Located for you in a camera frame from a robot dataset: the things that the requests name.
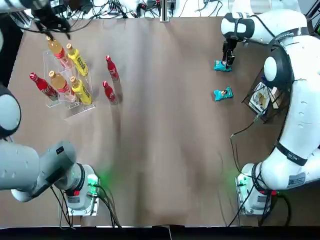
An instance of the sticker label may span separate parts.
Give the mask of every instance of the sticker label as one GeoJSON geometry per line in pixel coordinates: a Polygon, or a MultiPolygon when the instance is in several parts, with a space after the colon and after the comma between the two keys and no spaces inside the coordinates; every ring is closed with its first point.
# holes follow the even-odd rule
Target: sticker label
{"type": "Polygon", "coordinates": [[[298,175],[290,175],[288,181],[288,189],[296,188],[302,186],[306,180],[306,173],[301,172],[298,175]]]}
{"type": "Polygon", "coordinates": [[[267,201],[267,196],[258,196],[257,202],[258,203],[265,203],[267,201]]]}
{"type": "Polygon", "coordinates": [[[80,57],[78,57],[77,62],[83,70],[86,68],[80,57]]]}
{"type": "Polygon", "coordinates": [[[70,204],[78,204],[80,203],[80,197],[78,196],[68,196],[68,203],[70,204]]]}
{"type": "Polygon", "coordinates": [[[87,89],[85,88],[85,85],[83,85],[83,88],[82,88],[83,92],[85,93],[85,95],[90,98],[90,93],[87,91],[87,89]]]}

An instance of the bottle rack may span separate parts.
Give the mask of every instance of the bottle rack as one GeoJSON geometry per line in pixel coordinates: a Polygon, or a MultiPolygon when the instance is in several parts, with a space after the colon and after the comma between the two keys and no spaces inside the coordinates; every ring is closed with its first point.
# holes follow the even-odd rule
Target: bottle rack
{"type": "Polygon", "coordinates": [[[82,80],[83,84],[85,85],[85,88],[91,94],[91,97],[92,97],[92,103],[88,105],[88,104],[83,104],[78,98],[76,98],[75,101],[70,101],[69,99],[64,97],[63,93],[59,92],[59,99],[56,101],[51,101],[49,98],[46,98],[46,105],[48,108],[52,108],[57,105],[64,105],[64,107],[68,111],[67,117],[71,117],[71,116],[80,114],[82,112],[88,111],[95,107],[89,65],[88,65],[88,74],[86,76],[82,76],[77,71],[75,66],[73,66],[70,69],[65,69],[61,65],[60,61],[56,59],[56,57],[53,55],[53,53],[50,50],[43,52],[43,64],[44,64],[44,79],[48,82],[48,84],[51,85],[50,77],[49,77],[50,71],[54,71],[55,73],[60,73],[65,78],[65,80],[67,81],[70,87],[71,87],[70,77],[75,76],[77,79],[82,80]]]}

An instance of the black cable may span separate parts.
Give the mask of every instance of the black cable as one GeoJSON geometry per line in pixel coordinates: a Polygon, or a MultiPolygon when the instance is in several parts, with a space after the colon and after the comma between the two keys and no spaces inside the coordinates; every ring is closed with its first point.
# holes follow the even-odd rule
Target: black cable
{"type": "MultiPolygon", "coordinates": [[[[255,183],[257,183],[258,178],[260,177],[260,175],[261,175],[261,171],[259,172],[259,174],[258,174],[258,176],[256,177],[256,179],[252,179],[252,181],[255,181],[255,183]]],[[[243,201],[243,203],[242,203],[241,206],[239,207],[237,213],[235,214],[235,216],[234,216],[234,218],[232,219],[232,221],[229,223],[228,227],[230,227],[231,224],[235,221],[235,219],[236,219],[237,216],[239,215],[242,207],[245,205],[246,201],[247,201],[248,198],[250,197],[250,194],[252,193],[252,191],[253,191],[254,188],[255,188],[255,185],[253,184],[251,190],[250,190],[249,193],[248,193],[248,196],[246,196],[245,200],[243,201]]]]}
{"type": "Polygon", "coordinates": [[[54,196],[55,196],[56,200],[58,201],[58,203],[59,203],[59,205],[60,205],[61,213],[63,213],[64,218],[65,218],[65,221],[66,221],[66,222],[69,224],[69,226],[71,227],[71,224],[70,224],[70,222],[68,222],[68,219],[67,219],[67,216],[66,216],[66,214],[65,214],[64,208],[63,208],[63,206],[62,206],[62,204],[61,204],[61,202],[60,202],[60,199],[58,198],[58,196],[57,196],[57,194],[56,194],[56,192],[55,192],[54,188],[53,188],[52,186],[50,186],[50,189],[52,190],[52,192],[53,192],[53,194],[54,194],[54,196]]]}
{"type": "Polygon", "coordinates": [[[116,218],[115,218],[115,216],[114,216],[114,213],[113,213],[113,211],[112,211],[112,209],[111,209],[111,207],[110,207],[110,204],[109,204],[103,197],[101,197],[101,196],[98,196],[98,197],[99,197],[99,199],[106,205],[106,207],[107,207],[108,210],[109,210],[112,226],[114,227],[113,224],[115,223],[118,228],[122,228],[121,225],[119,224],[119,222],[116,220],[116,218]]]}
{"type": "Polygon", "coordinates": [[[118,220],[118,217],[117,217],[117,212],[116,212],[115,200],[114,200],[114,197],[112,195],[112,192],[110,191],[110,189],[108,189],[108,191],[110,192],[111,198],[112,198],[112,201],[111,201],[111,199],[108,197],[108,194],[106,193],[105,189],[102,186],[95,185],[95,187],[102,189],[102,191],[103,191],[103,193],[104,193],[104,195],[105,195],[105,197],[107,199],[107,203],[109,204],[109,206],[111,205],[111,207],[112,207],[112,211],[110,212],[110,214],[113,215],[114,221],[117,223],[117,226],[120,226],[120,223],[119,223],[119,220],[118,220]]]}
{"type": "Polygon", "coordinates": [[[291,216],[292,216],[291,204],[290,204],[289,199],[287,198],[287,196],[279,194],[278,197],[283,199],[285,201],[285,203],[286,203],[286,206],[287,206],[288,214],[287,214],[286,221],[285,221],[285,224],[284,224],[284,226],[287,227],[290,224],[291,216]]]}
{"type": "Polygon", "coordinates": [[[267,214],[267,206],[268,206],[268,202],[269,199],[271,197],[271,191],[267,190],[266,191],[266,200],[265,200],[265,204],[264,204],[264,208],[263,208],[263,212],[262,212],[262,217],[261,219],[258,221],[258,227],[261,227],[262,224],[264,224],[264,221],[266,219],[266,214],[267,214]]]}
{"type": "Polygon", "coordinates": [[[70,223],[70,216],[69,216],[68,205],[67,205],[67,201],[66,201],[66,198],[65,198],[65,194],[62,192],[61,189],[59,189],[59,191],[60,191],[60,193],[61,193],[61,195],[62,195],[62,197],[63,197],[63,202],[64,202],[64,204],[65,204],[66,213],[67,213],[68,220],[69,220],[69,223],[70,223]]]}
{"type": "Polygon", "coordinates": [[[320,12],[317,15],[314,15],[311,20],[315,19],[316,17],[318,17],[320,15],[320,12]]]}
{"type": "Polygon", "coordinates": [[[220,11],[220,9],[222,8],[222,6],[223,6],[223,3],[221,2],[221,1],[219,1],[220,3],[221,3],[221,6],[219,7],[219,9],[218,9],[218,11],[216,12],[216,17],[218,16],[218,14],[219,14],[219,11],[220,11]]]}
{"type": "MultiPolygon", "coordinates": [[[[206,6],[206,5],[204,5],[204,6],[206,6]]],[[[200,2],[199,2],[199,0],[198,0],[198,9],[200,9],[200,2]]],[[[199,13],[200,13],[200,16],[199,16],[199,17],[201,17],[201,10],[199,10],[199,13]]]]}
{"type": "Polygon", "coordinates": [[[61,230],[66,230],[66,229],[69,229],[69,228],[70,228],[70,226],[68,226],[68,227],[62,227],[62,226],[61,226],[61,222],[62,222],[62,213],[65,213],[65,212],[63,211],[63,207],[64,207],[64,202],[62,202],[62,210],[61,210],[61,214],[60,214],[59,228],[60,228],[61,230]]]}
{"type": "Polygon", "coordinates": [[[221,1],[218,1],[217,4],[216,4],[216,6],[215,6],[215,8],[214,8],[214,10],[212,11],[212,13],[210,13],[210,15],[209,15],[208,17],[210,17],[210,16],[216,11],[219,3],[221,3],[221,7],[222,7],[223,3],[222,3],[221,1]]]}
{"type": "Polygon", "coordinates": [[[188,2],[188,0],[185,1],[184,5],[183,5],[183,8],[182,8],[182,11],[181,11],[181,13],[179,15],[179,18],[181,17],[182,13],[184,12],[187,2],[188,2]]]}
{"type": "Polygon", "coordinates": [[[199,7],[199,9],[197,9],[197,10],[195,10],[195,12],[201,12],[203,9],[205,9],[207,6],[208,6],[208,3],[209,3],[209,1],[206,1],[205,3],[204,3],[204,6],[202,7],[202,8],[200,8],[199,7]]]}
{"type": "Polygon", "coordinates": [[[255,122],[252,121],[247,127],[245,127],[244,129],[242,129],[242,130],[240,130],[240,131],[237,131],[237,132],[233,133],[233,134],[230,136],[230,143],[231,143],[231,148],[232,148],[232,155],[233,155],[234,165],[235,165],[236,169],[238,170],[238,172],[239,172],[240,174],[243,174],[243,173],[240,171],[239,163],[238,163],[237,160],[236,160],[235,149],[234,149],[234,144],[233,144],[233,142],[232,142],[232,138],[233,138],[235,135],[238,135],[238,134],[246,131],[246,130],[247,130],[248,128],[250,128],[254,123],[255,123],[255,122]]]}
{"type": "Polygon", "coordinates": [[[253,14],[253,15],[250,16],[250,18],[251,18],[251,17],[257,18],[257,19],[260,21],[260,23],[262,24],[262,26],[264,26],[264,28],[269,32],[269,34],[270,34],[273,38],[275,37],[275,35],[272,33],[272,31],[270,31],[270,29],[265,25],[265,23],[260,19],[260,17],[258,17],[258,15],[253,14]]]}

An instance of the bottle cap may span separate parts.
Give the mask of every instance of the bottle cap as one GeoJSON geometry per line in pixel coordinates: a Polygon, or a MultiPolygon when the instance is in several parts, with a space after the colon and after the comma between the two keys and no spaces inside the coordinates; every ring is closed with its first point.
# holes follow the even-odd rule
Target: bottle cap
{"type": "Polygon", "coordinates": [[[106,81],[104,81],[104,82],[102,83],[102,86],[103,86],[104,88],[106,88],[106,87],[108,87],[109,85],[108,85],[108,83],[107,83],[106,81]]]}
{"type": "Polygon", "coordinates": [[[29,77],[32,81],[36,81],[38,79],[37,74],[35,74],[34,72],[30,73],[29,77]]]}
{"type": "Polygon", "coordinates": [[[56,76],[56,73],[54,71],[49,72],[49,77],[54,78],[56,76]]]}
{"type": "Polygon", "coordinates": [[[76,80],[76,77],[75,77],[75,76],[70,77],[70,82],[71,82],[72,84],[74,84],[76,81],[77,81],[77,80],[76,80]]]}

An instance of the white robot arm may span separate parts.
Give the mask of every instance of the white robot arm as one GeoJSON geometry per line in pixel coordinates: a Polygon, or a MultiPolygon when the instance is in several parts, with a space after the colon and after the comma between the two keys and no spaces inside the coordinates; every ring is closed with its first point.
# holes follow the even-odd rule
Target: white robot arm
{"type": "Polygon", "coordinates": [[[292,189],[320,179],[320,40],[308,35],[306,28],[305,16],[287,9],[259,15],[233,12],[221,22],[225,68],[232,66],[237,42],[277,43],[278,48],[265,60],[264,75],[270,86],[291,93],[283,132],[273,152],[258,164],[246,164],[237,177],[244,184],[238,195],[240,201],[246,200],[247,215],[263,214],[266,190],[292,189]]]}
{"type": "Polygon", "coordinates": [[[28,146],[6,141],[19,128],[21,109],[11,92],[0,84],[0,190],[28,202],[55,184],[67,195],[67,205],[77,216],[96,215],[99,179],[89,165],[76,163],[76,152],[61,141],[43,154],[28,146]]]}

